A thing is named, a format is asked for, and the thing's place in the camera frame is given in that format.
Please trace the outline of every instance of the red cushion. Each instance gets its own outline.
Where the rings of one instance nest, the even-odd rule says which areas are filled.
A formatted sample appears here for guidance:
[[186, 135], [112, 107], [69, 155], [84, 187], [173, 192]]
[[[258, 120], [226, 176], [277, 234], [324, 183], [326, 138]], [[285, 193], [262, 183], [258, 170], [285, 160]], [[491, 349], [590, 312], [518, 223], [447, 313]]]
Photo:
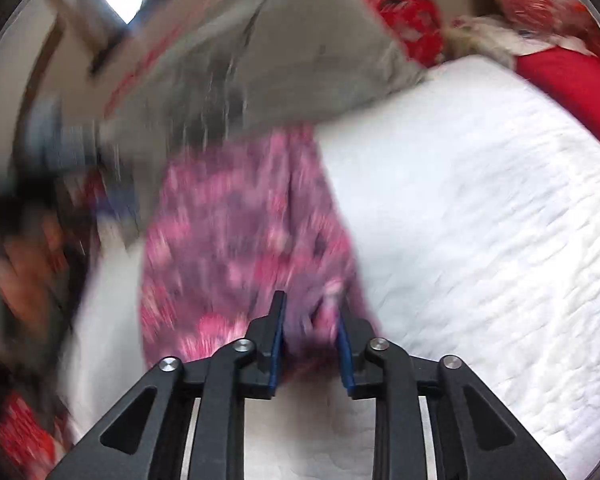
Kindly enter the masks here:
[[555, 47], [518, 58], [517, 72], [570, 111], [600, 141], [600, 59]]

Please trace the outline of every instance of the gray blanket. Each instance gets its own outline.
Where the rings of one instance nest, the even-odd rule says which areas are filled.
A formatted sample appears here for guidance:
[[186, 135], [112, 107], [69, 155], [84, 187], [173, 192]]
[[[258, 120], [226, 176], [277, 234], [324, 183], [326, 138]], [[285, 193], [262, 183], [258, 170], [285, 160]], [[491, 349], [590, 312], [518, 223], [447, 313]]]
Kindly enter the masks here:
[[99, 149], [132, 174], [142, 227], [183, 148], [334, 118], [423, 74], [362, 0], [223, 0], [101, 125]]

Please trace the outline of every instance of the white bed sheet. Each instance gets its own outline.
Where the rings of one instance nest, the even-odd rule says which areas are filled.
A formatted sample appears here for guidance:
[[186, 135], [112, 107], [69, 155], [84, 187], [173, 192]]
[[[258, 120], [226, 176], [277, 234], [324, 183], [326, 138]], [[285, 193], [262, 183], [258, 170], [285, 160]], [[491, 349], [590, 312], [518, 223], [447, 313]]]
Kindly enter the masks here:
[[[383, 335], [461, 356], [584, 479], [600, 459], [600, 144], [480, 57], [322, 124], [317, 140]], [[142, 374], [141, 251], [108, 258], [76, 323], [78, 436]], [[339, 380], [287, 384], [247, 402], [245, 477], [370, 478], [373, 433], [373, 402]]]

